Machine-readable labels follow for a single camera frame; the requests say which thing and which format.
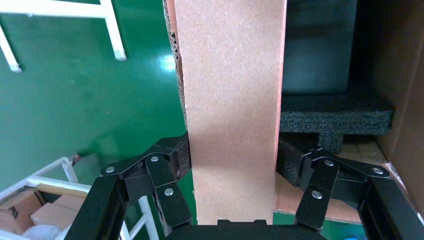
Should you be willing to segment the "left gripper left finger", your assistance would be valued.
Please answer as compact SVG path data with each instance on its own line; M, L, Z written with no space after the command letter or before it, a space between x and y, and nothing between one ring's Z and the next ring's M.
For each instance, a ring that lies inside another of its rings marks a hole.
M92 184L67 240L116 240L127 208L153 196L164 234L192 225L177 185L191 168L189 136L162 138L144 153L107 165Z

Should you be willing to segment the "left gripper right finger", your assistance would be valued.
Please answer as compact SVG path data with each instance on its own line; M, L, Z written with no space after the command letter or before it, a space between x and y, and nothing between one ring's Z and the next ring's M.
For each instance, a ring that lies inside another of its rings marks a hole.
M276 171L303 191L295 222L320 231L330 200L355 209L369 240L421 240L424 225L390 172L306 141L280 139Z

